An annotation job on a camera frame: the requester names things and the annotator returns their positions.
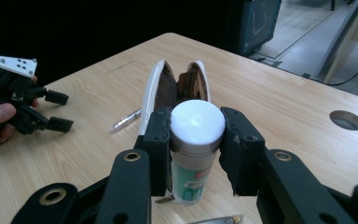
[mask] person's hand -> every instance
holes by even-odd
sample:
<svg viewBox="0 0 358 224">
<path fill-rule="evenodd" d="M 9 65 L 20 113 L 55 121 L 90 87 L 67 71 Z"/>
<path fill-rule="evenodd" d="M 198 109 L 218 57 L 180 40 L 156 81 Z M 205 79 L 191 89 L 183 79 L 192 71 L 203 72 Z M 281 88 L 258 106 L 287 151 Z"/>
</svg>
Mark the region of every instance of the person's hand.
<svg viewBox="0 0 358 224">
<path fill-rule="evenodd" d="M 39 102 L 37 99 L 34 99 L 31 103 L 31 107 L 38 107 Z M 7 103 L 7 104 L 1 104 L 0 105 L 0 123 L 6 122 L 10 119 L 12 119 L 16 115 L 16 108 Z M 5 125 L 0 130 L 0 144 L 6 142 L 7 139 L 9 139 L 14 132 L 16 132 L 16 128 L 10 124 Z"/>
</svg>

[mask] dark background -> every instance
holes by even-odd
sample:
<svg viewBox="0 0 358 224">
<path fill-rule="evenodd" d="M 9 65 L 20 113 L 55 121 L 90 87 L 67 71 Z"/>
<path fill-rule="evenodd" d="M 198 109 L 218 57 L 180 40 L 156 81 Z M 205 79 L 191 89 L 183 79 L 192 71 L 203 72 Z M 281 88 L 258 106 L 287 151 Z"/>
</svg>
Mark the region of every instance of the dark background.
<svg viewBox="0 0 358 224">
<path fill-rule="evenodd" d="M 168 32 L 227 49 L 229 19 L 237 19 L 231 6 L 239 2 L 249 1 L 4 1 L 0 55 L 37 59 L 44 86 Z"/>
</svg>

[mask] round hole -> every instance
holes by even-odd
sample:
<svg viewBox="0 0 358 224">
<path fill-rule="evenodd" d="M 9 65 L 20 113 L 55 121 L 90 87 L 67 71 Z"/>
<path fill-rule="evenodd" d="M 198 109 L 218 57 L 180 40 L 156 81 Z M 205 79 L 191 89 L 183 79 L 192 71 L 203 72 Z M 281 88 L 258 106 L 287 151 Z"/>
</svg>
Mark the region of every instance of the round hole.
<svg viewBox="0 0 358 224">
<path fill-rule="evenodd" d="M 125 161 L 138 161 L 141 158 L 141 154 L 136 152 L 130 152 L 124 156 Z"/>
<path fill-rule="evenodd" d="M 113 217 L 113 224 L 123 224 L 129 220 L 129 216 L 124 213 L 119 213 Z"/>
<path fill-rule="evenodd" d="M 246 139 L 250 141 L 256 141 L 258 138 L 256 136 L 247 136 Z"/>
<path fill-rule="evenodd" d="M 319 217 L 321 218 L 322 222 L 324 222 L 324 223 L 328 223 L 328 224 L 335 224 L 335 223 L 337 223 L 337 220 L 336 220 L 333 216 L 328 215 L 328 214 L 326 214 L 326 213 L 321 213 L 321 214 L 319 215 Z"/>
<path fill-rule="evenodd" d="M 66 190 L 63 188 L 49 189 L 39 198 L 39 203 L 43 205 L 52 205 L 60 202 L 66 196 Z"/>
<path fill-rule="evenodd" d="M 276 152 L 275 158 L 280 161 L 290 161 L 292 159 L 292 156 L 290 156 L 286 152 Z"/>
<path fill-rule="evenodd" d="M 336 110 L 330 113 L 330 119 L 343 129 L 358 131 L 358 116 L 344 110 Z"/>
</svg>

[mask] metal object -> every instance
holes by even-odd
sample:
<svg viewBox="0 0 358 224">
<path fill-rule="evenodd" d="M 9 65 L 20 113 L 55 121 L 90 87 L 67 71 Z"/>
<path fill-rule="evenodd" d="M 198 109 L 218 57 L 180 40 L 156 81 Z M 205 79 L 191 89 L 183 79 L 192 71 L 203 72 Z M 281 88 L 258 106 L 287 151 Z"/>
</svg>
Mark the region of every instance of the metal object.
<svg viewBox="0 0 358 224">
<path fill-rule="evenodd" d="M 141 109 L 134 111 L 133 113 L 129 114 L 126 118 L 121 119 L 120 121 L 116 122 L 112 128 L 109 130 L 109 133 L 115 133 L 118 130 L 124 128 L 125 126 L 129 125 L 134 120 L 138 119 L 141 116 Z"/>
</svg>

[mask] gray floor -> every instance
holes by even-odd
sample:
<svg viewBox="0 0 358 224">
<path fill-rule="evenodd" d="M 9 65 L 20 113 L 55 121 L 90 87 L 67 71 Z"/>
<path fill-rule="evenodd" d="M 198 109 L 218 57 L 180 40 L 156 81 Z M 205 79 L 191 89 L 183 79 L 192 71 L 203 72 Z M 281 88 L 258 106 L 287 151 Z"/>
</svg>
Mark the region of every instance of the gray floor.
<svg viewBox="0 0 358 224">
<path fill-rule="evenodd" d="M 284 2 L 286 4 L 306 4 L 310 1 L 286 0 Z M 324 5 L 320 5 L 318 7 L 328 10 L 328 3 L 330 1 L 325 2 L 326 3 Z M 345 21 L 345 18 L 351 11 L 351 7 L 353 7 L 353 4 L 347 5 L 345 1 L 338 0 L 337 9 L 332 12 L 331 15 L 315 25 L 314 28 L 299 38 L 293 46 L 281 53 L 278 58 L 269 58 L 266 54 L 261 55 L 258 53 L 255 53 L 250 57 L 266 58 L 263 63 L 273 65 L 277 68 L 293 73 L 294 75 L 307 76 L 311 79 L 321 81 L 324 77 L 321 77 L 318 72 L 323 63 L 325 52 L 332 44 L 340 24 Z M 274 36 L 274 38 L 284 38 L 284 36 Z M 338 70 L 329 81 L 330 84 L 343 82 L 358 73 L 358 42 L 352 41 L 346 52 L 346 56 L 341 61 Z M 358 76 L 350 82 L 334 88 L 358 95 Z"/>
</svg>

